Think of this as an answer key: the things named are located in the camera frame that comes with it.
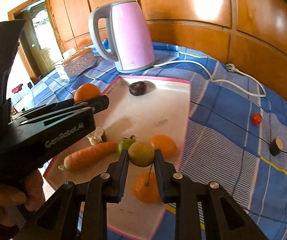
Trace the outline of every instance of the carrot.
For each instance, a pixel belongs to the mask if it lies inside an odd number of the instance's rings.
[[[80,171],[116,151],[117,143],[115,142],[98,143],[68,155],[59,169],[71,172]]]

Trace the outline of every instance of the white tray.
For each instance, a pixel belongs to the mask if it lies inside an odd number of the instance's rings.
[[[147,93],[135,97],[129,93],[129,85],[145,81]],[[104,91],[109,97],[109,107],[94,116],[96,126],[105,130],[109,141],[119,142],[124,137],[135,135],[140,141],[149,142],[156,134],[166,134],[177,144],[178,156],[172,162],[175,166],[184,146],[190,102],[190,83],[186,80],[119,76]],[[77,150],[90,146],[87,138],[76,142],[56,158],[53,158],[44,177],[58,189],[65,181],[75,184],[90,181],[107,170],[110,163],[118,160],[112,154],[82,173],[60,171],[58,166],[64,158]],[[144,204],[133,194],[133,183],[137,176],[148,172],[149,167],[139,168],[129,164],[125,193],[119,204],[107,205],[107,225],[116,233],[132,239],[148,240],[154,236],[165,212],[163,203]]]

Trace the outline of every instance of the door frame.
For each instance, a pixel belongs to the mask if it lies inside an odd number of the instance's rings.
[[[38,2],[38,1],[40,1],[40,0],[28,0],[28,1],[18,5],[17,7],[13,8],[11,11],[8,12],[8,19],[9,19],[9,21],[15,20],[15,14],[17,14],[20,11],[22,11],[27,6],[29,6],[29,5],[31,5],[31,4],[33,4],[35,2]],[[48,11],[48,8],[49,8],[49,4],[50,4],[50,1],[46,0],[47,11]],[[53,28],[53,32],[55,34],[55,37],[56,37],[59,49],[61,50],[61,47],[60,47],[60,44],[62,44],[61,43],[61,39],[60,39],[58,31],[56,31],[56,27],[55,27],[54,22],[53,22],[52,14],[49,11],[48,11],[48,15],[49,15],[50,23],[51,23],[51,26]],[[29,63],[27,55],[24,52],[24,49],[23,49],[23,46],[22,46],[22,43],[21,43],[21,39],[19,39],[18,53],[19,53],[19,56],[20,56],[20,58],[22,60],[23,65],[25,66],[25,69],[28,72],[28,75],[30,76],[31,81],[34,84],[37,84],[40,79],[39,79],[39,77],[37,77],[36,73],[32,69],[31,64]]]

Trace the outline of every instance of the glass pane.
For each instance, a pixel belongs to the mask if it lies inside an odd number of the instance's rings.
[[[35,28],[36,36],[40,45],[40,49],[51,48],[57,46],[47,10],[42,10],[31,19]]]

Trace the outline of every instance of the electric kettle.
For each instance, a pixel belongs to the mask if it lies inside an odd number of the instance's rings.
[[[104,18],[111,53],[102,46],[98,20]],[[136,1],[118,1],[100,6],[90,13],[89,32],[98,53],[115,62],[121,73],[152,67],[154,49],[148,25]]]

